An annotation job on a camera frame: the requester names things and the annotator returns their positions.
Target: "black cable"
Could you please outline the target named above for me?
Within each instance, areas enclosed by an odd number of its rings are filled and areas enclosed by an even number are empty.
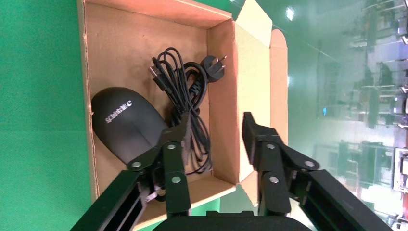
[[[170,51],[177,55],[178,61]],[[168,60],[174,62],[175,69]],[[211,142],[208,129],[199,116],[199,107],[203,102],[208,86],[207,74],[204,68],[195,62],[183,63],[179,51],[172,47],[160,53],[157,58],[152,58],[152,61],[161,74],[156,76],[154,80],[166,92],[174,105],[170,125],[172,127],[177,126],[181,122],[181,115],[184,112],[190,112],[191,149],[189,156],[193,172],[186,173],[186,175],[202,174],[211,170],[213,164],[210,152]],[[188,80],[193,76],[195,81],[189,87]]]

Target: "metal rivet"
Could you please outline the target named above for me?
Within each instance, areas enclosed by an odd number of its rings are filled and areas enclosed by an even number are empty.
[[[315,163],[313,163],[311,161],[305,161],[305,165],[309,166],[309,167],[314,167]]]
[[[172,179],[171,179],[171,182],[173,182],[173,183],[179,183],[181,181],[181,178],[180,177],[173,177]]]
[[[140,167],[141,163],[140,162],[134,162],[132,163],[132,167]]]
[[[275,183],[275,184],[279,182],[279,179],[277,177],[270,177],[269,180],[270,182]]]

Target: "mouse logo text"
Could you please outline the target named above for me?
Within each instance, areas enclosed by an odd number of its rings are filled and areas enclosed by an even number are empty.
[[[127,101],[126,103],[124,103],[122,105],[120,105],[120,107],[118,109],[116,109],[116,111],[114,111],[112,114],[110,114],[108,117],[105,118],[106,123],[109,124],[110,122],[112,122],[113,119],[115,119],[120,113],[125,111],[131,105],[132,105],[131,100]]]

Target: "power cord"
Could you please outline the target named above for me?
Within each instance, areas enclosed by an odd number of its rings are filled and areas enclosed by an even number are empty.
[[[170,51],[177,55],[178,61]],[[174,62],[175,69],[167,61],[168,59]],[[212,169],[209,133],[199,114],[208,83],[216,82],[224,76],[225,66],[221,62],[223,59],[219,60],[209,55],[203,59],[201,64],[183,63],[179,51],[172,47],[160,53],[157,58],[152,58],[154,65],[150,67],[150,72],[153,80],[161,90],[166,92],[174,105],[170,125],[174,127],[180,124],[181,115],[184,112],[190,112],[191,115],[189,158],[193,172],[186,173],[186,175],[202,174]],[[188,86],[190,78],[194,78],[194,82]]]

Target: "plug prong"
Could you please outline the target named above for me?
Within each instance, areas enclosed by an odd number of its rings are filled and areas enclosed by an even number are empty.
[[[218,72],[220,72],[220,71],[222,71],[222,70],[224,70],[224,67],[225,67],[225,66],[222,65],[222,67],[221,67],[219,70],[217,70],[217,72],[215,72],[215,74],[218,73]]]
[[[218,61],[219,61],[218,58],[214,58],[214,59],[211,61],[210,67],[214,66],[216,63],[218,63]]]

